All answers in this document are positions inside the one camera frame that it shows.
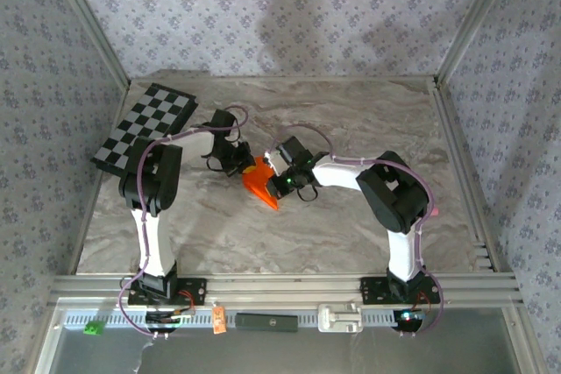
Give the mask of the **white plastic bracket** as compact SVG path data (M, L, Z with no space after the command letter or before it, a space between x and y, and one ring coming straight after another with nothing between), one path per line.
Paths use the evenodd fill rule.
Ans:
M321 304L317 310L317 326L322 333L357 334L364 328L362 310L355 303Z

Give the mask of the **orange cloth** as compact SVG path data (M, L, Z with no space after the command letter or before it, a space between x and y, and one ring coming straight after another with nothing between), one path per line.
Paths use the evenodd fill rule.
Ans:
M273 169L265 163L262 156L255 158L257 168L251 173L242 173L242 181L245 188L257 198L262 200L270 208L277 210L278 200L272 197L267 189L267 181L274 175Z

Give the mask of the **black bar device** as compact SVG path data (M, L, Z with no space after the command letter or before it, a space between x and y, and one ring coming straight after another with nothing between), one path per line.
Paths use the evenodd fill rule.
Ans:
M298 331L298 317L285 314L237 313L235 327L239 330L275 333L295 333Z

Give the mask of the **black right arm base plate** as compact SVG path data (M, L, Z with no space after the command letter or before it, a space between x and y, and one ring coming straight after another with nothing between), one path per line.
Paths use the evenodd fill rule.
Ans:
M413 305L423 297L430 304L441 302L435 282L422 273L408 282L387 276L364 277L360 279L359 290L365 305Z

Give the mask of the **orange tag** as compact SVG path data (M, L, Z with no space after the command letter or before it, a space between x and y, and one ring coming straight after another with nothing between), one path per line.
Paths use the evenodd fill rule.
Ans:
M227 317L224 307L213 306L211 319L214 335L220 335L227 332Z

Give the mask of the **aluminium table side rail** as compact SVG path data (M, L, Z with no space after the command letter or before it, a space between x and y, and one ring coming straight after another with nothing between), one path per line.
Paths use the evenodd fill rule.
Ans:
M121 115L123 113L123 109L124 109L124 104L125 104L125 100L130 92L130 86L131 86L131 81L128 81L125 85L124 88L122 89L122 94L119 100L119 104L118 107L115 109L115 114L112 120L112 125L111 125L111 131L113 129L115 129L118 125L119 119L121 118ZM65 270L65 274L66 275L75 275L76 274L76 270L78 267L78 264L80 262L80 258L81 258L81 254L82 254L82 250L83 250L83 245L85 242L85 238L87 236L87 232L89 229L89 224L94 212L94 208L96 205L96 200L97 200L97 196L99 194L99 190L100 190L100 186L102 184L102 180L103 180L103 171L98 169L96 167L96 172L95 172L95 178L94 178L94 185L93 185L93 191L92 193L89 195L89 201L87 203L87 206L85 208L85 213L84 213L84 217L82 219L82 223L80 225L80 228L78 230L76 239L75 239L75 243L72 249L72 254L70 256L69 259L69 263L67 266L67 269Z
M466 214L467 225L476 255L477 272L503 272L501 259L494 248L494 237L488 230L481 200L472 179L471 157L462 146L463 133L455 124L455 110L446 94L438 87L434 77L427 80L433 97L439 123L447 144L452 171L458 183L459 194Z

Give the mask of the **black and grey chessboard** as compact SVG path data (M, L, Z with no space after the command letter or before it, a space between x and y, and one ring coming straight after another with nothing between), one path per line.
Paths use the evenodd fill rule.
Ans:
M177 134L197 107L195 95L151 84L90 161L104 172L119 175L126 168L137 137L155 139Z

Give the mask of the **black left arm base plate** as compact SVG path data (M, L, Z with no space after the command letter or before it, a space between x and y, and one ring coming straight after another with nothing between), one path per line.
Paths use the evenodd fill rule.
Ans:
M129 290L129 306L201 306L205 302L207 279L155 278L136 280Z

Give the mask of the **aluminium frame cross rail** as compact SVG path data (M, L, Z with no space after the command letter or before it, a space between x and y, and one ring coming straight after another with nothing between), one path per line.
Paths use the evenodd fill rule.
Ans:
M115 308L118 275L60 276L51 288L48 304L70 308ZM321 304L363 304L359 274L223 274L207 275L204 309L314 310ZM508 272L438 273L444 307L521 307L522 294L515 275Z

